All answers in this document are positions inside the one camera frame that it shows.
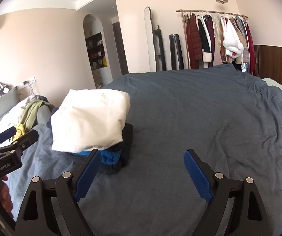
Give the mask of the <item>person's left hand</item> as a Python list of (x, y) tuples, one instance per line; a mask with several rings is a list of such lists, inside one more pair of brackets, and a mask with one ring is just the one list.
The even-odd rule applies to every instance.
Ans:
[(1, 188), (1, 204), (3, 206), (3, 208), (8, 212), (10, 213), (13, 209), (13, 204), (12, 204), (12, 201), (11, 201), (11, 196), (10, 196), (10, 193), (9, 193), (9, 188), (7, 186), (7, 184), (5, 184), (5, 181), (8, 180), (8, 177), (7, 175), (5, 175), (3, 178), (3, 185), (2, 185), (2, 188)]

